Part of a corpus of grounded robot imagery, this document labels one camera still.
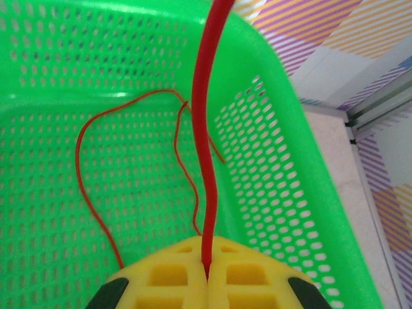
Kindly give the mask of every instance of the red cable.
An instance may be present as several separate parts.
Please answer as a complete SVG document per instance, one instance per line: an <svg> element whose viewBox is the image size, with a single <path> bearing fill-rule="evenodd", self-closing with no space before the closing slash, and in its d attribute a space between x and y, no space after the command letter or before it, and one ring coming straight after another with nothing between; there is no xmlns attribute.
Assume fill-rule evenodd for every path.
<svg viewBox="0 0 412 309"><path fill-rule="evenodd" d="M110 113L114 113L115 111L119 111L119 110L121 110L121 109L124 109L124 108L126 108L126 107L128 107L128 106L130 106L130 105L132 105L132 104L134 104L134 103L136 103L136 102L138 102L138 101L140 101L140 100L142 100L142 99L144 99L144 98L146 98L146 97L148 97L148 96L150 96L150 95L154 95L154 94L156 94L156 93L172 93L172 94L174 94L174 95L183 103L183 106L182 106L182 107L180 108L180 110L179 110L178 120L177 120L177 123L176 123L176 134L177 134L177 133L178 133L178 128L179 128L179 125L180 125L180 115L182 114L182 111L183 111L184 107L186 107L186 108L189 110L189 112L190 112L191 110L190 110L190 108L189 108L188 105L187 105L187 101L185 101L184 98L183 98L177 91L175 91L175 90L173 90L173 89L159 89L159 90L150 91L149 93L145 93L144 95L141 95L141 96L135 98L135 99L132 100L132 101L129 101L129 102L127 102L127 103L125 103L125 104L122 104L122 105L120 105L120 106L117 106L117 107L115 107L115 108L111 108L111 109L109 109L109 110L107 110L107 111L103 111L103 112L101 112L101 113L93 116L92 118L90 118L90 119L84 124L84 126L83 126L82 129L80 130L79 137L77 138L77 142L76 142L76 148L75 148L75 169L76 169L76 176L77 176L77 181L78 181L78 183L79 183L80 191L81 191L81 193L82 193L82 195L83 195L83 198L84 198L84 200L86 201L86 204L88 205L88 207L89 207L92 215L93 215L93 216L95 217L95 219L98 221L98 224L100 225L100 227L102 228L102 230L103 230L104 233L106 234L106 236L107 236L107 238L108 238L108 240L109 240L109 242L110 242L110 245L111 245L111 247L112 247L112 249L113 249L113 252L114 252L115 255L116 255L117 263L118 263L120 269L124 267L124 264L123 264L122 258L120 257L120 253L119 253L119 251L118 251L118 249L117 249L117 245L116 245L116 243L115 243L115 240L113 239L113 237L112 237L109 229L107 228L106 224L103 222L102 218L99 216L99 214L97 213L96 209L94 208L94 206L93 206L93 204L92 204L92 202L91 202L91 200L90 200L90 198L89 198L89 196L88 196L88 194L87 194L87 192L86 192L86 190L85 190L85 188L84 188L83 179L82 179L82 175L81 175L81 171L80 171L80 146L81 146L81 143L82 143L82 141L83 141L83 137L84 137L84 134L85 134L87 128L91 125L91 123L92 123L93 121L95 121L96 119L98 119L98 118L100 118L100 117L102 117L102 116L104 116L104 115L107 115L107 114L110 114ZM221 155L221 154L219 153L219 151L217 150L216 146L213 144L213 141L212 141L212 139L210 138L210 136L208 136L208 139L210 140L210 142L211 142L211 144L212 144L212 147L213 147L213 149L216 151L216 154L218 155L219 159L220 159L223 163L225 163L225 159L222 157L222 155ZM187 179L188 179L189 182L191 183L192 188L193 188L193 191L194 191L195 196L196 196L196 205L195 205L194 213L193 213L193 226L194 226L194 229L197 231L197 233L200 234L200 231L199 231L199 229L198 229L198 227L197 227L197 225L196 225L196 215L197 215L197 212L198 212L198 205L199 205L199 204L198 204L198 203L199 203L199 202L198 202L198 199L199 199L199 197L198 197L198 191L197 191L197 188L196 188L194 182L192 181L191 177L189 176L189 173L187 172L187 170L186 170L183 162L180 160L180 156L179 156L179 154L178 154L178 152L177 152L177 135L175 135L175 141L174 141L174 142L175 142L175 148L174 148L174 149L175 149L176 157L178 158L179 164L180 164L180 166L182 167L182 169L183 169L183 171L184 171Z"/></svg>
<svg viewBox="0 0 412 309"><path fill-rule="evenodd" d="M201 240L201 261L206 277L212 263L212 242L218 210L218 190L214 176L212 156L207 140L206 102L216 49L234 0L215 0L206 20L200 41L192 85L192 126L194 142L206 190L206 215Z"/></svg>
<svg viewBox="0 0 412 309"><path fill-rule="evenodd" d="M182 162L182 159L180 158L179 152L178 152L178 135L179 135L179 127L180 127L180 119L182 117L182 112L183 110L187 107L187 101L183 103L183 105L181 106L181 108L179 109L178 112L178 119L176 121L176 131L174 132L174 140L173 140L173 147L174 147L174 153L176 154L176 158L178 159L178 163L180 165L180 167L182 168L183 172L186 175L186 178L188 179L188 181L191 183L191 186L193 188L194 191L194 197L195 197L195 204L194 204L194 211L193 211L193 217L192 217L192 224L194 229L196 230L196 233L198 235L201 235L201 232L198 228L198 225L196 223L196 216L198 214L198 210L199 210L199 192L198 189L196 188L196 185L194 184L192 178L189 175L189 172L187 171L185 165Z"/></svg>

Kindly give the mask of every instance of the red tubing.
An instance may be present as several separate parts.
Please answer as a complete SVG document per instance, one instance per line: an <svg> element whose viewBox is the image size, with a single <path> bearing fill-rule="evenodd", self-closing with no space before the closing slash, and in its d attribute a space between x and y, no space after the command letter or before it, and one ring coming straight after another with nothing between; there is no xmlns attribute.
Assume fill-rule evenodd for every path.
<svg viewBox="0 0 412 309"><path fill-rule="evenodd" d="M192 126L194 142L206 190L206 214L201 239L201 262L206 278L212 263L212 242L218 210L218 190L214 176L209 143L207 142L206 101L216 49L234 0L215 0L206 20L200 41L192 85Z"/></svg>

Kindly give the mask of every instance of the basket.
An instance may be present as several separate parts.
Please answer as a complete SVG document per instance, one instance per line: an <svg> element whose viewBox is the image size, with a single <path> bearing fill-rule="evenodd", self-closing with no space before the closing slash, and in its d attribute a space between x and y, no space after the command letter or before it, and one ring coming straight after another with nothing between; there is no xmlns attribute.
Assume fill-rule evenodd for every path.
<svg viewBox="0 0 412 309"><path fill-rule="evenodd" d="M75 142L151 89L191 96L208 1L0 0L0 307L82 308L118 270L80 194ZM271 47L231 15L208 103L217 234L308 274L333 308L381 308L297 97ZM180 102L149 97L88 129L87 191L127 265L194 235L173 153ZM191 117L179 151L205 193Z"/></svg>

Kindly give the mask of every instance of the white floor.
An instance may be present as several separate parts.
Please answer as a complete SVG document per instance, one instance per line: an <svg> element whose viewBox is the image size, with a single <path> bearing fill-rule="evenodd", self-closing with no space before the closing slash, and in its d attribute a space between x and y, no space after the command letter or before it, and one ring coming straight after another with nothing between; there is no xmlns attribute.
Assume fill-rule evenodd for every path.
<svg viewBox="0 0 412 309"><path fill-rule="evenodd" d="M404 295L395 291L399 280L396 272L390 271L394 264L375 206L368 203L370 192L362 185L363 170L358 170L356 146L349 142L344 114L311 107L305 111L385 308L407 308Z"/></svg>

